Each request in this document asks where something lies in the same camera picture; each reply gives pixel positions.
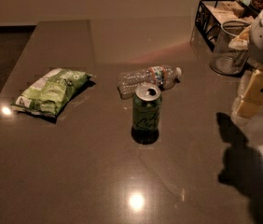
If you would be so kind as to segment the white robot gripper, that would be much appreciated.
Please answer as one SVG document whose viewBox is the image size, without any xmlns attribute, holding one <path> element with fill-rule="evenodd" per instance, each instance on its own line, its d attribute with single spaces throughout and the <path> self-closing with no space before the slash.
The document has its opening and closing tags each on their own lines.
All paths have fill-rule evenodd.
<svg viewBox="0 0 263 224">
<path fill-rule="evenodd" d="M 231 39 L 231 49 L 248 49 L 250 57 L 263 63 L 263 9 L 252 22 L 251 27 L 244 28 Z M 250 71 L 246 70 L 240 80 L 237 97 L 231 108 L 231 120 L 243 126 L 255 116 L 263 106 L 263 66 Z"/>
</svg>

